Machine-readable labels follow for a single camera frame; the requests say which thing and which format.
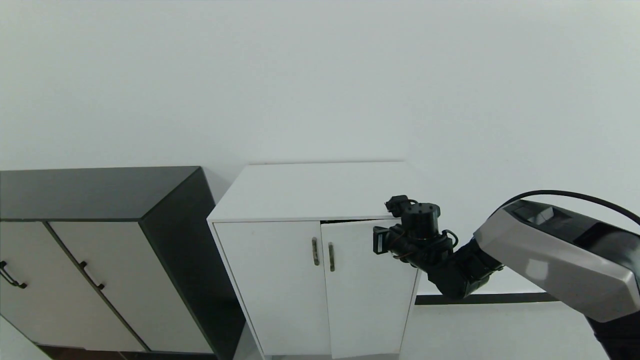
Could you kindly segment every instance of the black baseboard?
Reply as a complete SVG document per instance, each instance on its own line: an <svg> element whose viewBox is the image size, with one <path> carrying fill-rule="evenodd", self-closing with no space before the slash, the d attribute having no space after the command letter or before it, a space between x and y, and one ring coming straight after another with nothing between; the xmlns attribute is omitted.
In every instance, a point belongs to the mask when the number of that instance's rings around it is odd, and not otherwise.
<svg viewBox="0 0 640 360"><path fill-rule="evenodd" d="M50 347L47 345L37 345L51 359L57 359L67 349L63 347Z"/></svg>
<svg viewBox="0 0 640 360"><path fill-rule="evenodd" d="M215 355L207 354L160 354L144 352L121 352L127 360L217 360Z"/></svg>
<svg viewBox="0 0 640 360"><path fill-rule="evenodd" d="M524 302L558 301L548 293L478 294L462 300L452 300L443 295L418 295L416 305L453 305L453 304L519 304Z"/></svg>

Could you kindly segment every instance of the white cabinet top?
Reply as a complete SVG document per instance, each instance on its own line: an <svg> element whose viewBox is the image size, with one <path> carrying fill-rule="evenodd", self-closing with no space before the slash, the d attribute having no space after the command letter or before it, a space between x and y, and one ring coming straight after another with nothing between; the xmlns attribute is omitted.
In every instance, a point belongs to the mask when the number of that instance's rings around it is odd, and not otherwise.
<svg viewBox="0 0 640 360"><path fill-rule="evenodd" d="M386 219L391 196L425 201L427 190L404 162L248 165L209 221Z"/></svg>

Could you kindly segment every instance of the cabinet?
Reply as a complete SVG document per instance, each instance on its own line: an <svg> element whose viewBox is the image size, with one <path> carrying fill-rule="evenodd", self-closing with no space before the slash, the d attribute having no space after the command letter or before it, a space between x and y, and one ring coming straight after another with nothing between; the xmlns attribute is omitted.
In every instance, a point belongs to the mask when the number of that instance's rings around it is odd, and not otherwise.
<svg viewBox="0 0 640 360"><path fill-rule="evenodd" d="M372 229L424 192L398 162L244 168L208 219L265 358L400 352L419 273L375 255Z"/></svg>
<svg viewBox="0 0 640 360"><path fill-rule="evenodd" d="M0 176L0 313L31 341L233 358L244 316L200 167Z"/></svg>

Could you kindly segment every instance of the cabinet handle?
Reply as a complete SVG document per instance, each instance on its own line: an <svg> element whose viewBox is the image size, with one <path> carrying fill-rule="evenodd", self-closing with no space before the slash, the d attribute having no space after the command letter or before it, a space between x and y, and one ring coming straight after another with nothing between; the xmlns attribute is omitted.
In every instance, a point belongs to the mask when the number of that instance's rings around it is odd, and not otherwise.
<svg viewBox="0 0 640 360"><path fill-rule="evenodd" d="M95 281L93 281L93 279L89 276L89 273L86 271L86 266L88 264L86 263L86 261L83 261L82 263L80 263L80 269L84 272L84 274L86 275L87 279L91 280L91 283L98 289L102 290L104 289L104 284L100 284L100 285L96 285Z"/></svg>
<svg viewBox="0 0 640 360"><path fill-rule="evenodd" d="M26 283L19 283L18 281L16 281L11 275L9 275L9 273L6 271L6 269L4 268L6 266L6 261L0 261L0 275L3 277L4 280L6 280L6 282L8 282L9 284L11 284L12 286L16 286L20 289L24 289L27 287Z"/></svg>
<svg viewBox="0 0 640 360"><path fill-rule="evenodd" d="M333 261L333 244L329 243L329 270L335 271L335 262Z"/></svg>
<svg viewBox="0 0 640 360"><path fill-rule="evenodd" d="M311 238L311 248L313 249L313 253L314 253L314 264L316 266L320 266L320 260L318 259L318 239L317 238Z"/></svg>

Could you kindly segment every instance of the wire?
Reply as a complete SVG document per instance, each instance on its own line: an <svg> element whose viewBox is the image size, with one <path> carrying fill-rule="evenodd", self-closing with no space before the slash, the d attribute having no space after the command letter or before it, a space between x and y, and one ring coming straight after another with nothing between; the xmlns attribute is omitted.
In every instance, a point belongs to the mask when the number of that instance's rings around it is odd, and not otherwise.
<svg viewBox="0 0 640 360"><path fill-rule="evenodd" d="M598 197L594 197L594 196L590 196L590 195L584 195L583 193L575 193L575 192L566 192L563 190L535 190L532 192L525 192L525 193L521 193L520 195L514 196L512 198L510 198L509 200L507 200L505 203L503 203L502 205L500 205L499 208L497 208L495 211L498 211L499 209L503 208L505 205L510 204L516 200L520 200L523 199L525 197L529 197L529 196L533 196L533 195L557 195L557 196L566 196L566 197L573 197L575 199L580 199L580 200L585 200L588 202L593 202L595 204L604 206L605 208L609 208L613 211L616 211L622 215L625 215L626 217L628 217L629 219L633 220L636 224L640 225L640 217L637 216L636 214L632 213L631 211L623 208L622 206L619 205L615 205L612 202L606 201L606 200L602 200Z"/></svg>
<svg viewBox="0 0 640 360"><path fill-rule="evenodd" d="M406 253L406 254L404 254L404 255L400 255L400 256L398 256L398 255L394 255L394 259L402 259L402 258L406 258L407 256L412 255L412 254L415 254L415 251L413 251L413 252L408 252L408 253Z"/></svg>
<svg viewBox="0 0 640 360"><path fill-rule="evenodd" d="M406 231L403 231L402 234L400 234L397 238L395 238L394 241L392 241L387 248L391 249L391 247L396 243L396 241L400 240L400 238L404 236L404 233L406 233Z"/></svg>
<svg viewBox="0 0 640 360"><path fill-rule="evenodd" d="M450 234L451 236L453 236L453 238L454 238L454 239L456 239L456 241L453 243L453 247L452 247L452 249L458 245L458 236L457 236L457 235L455 235L455 234L453 233L453 231L451 231L451 230L443 230L443 231L442 231L442 233L443 233L443 234Z"/></svg>

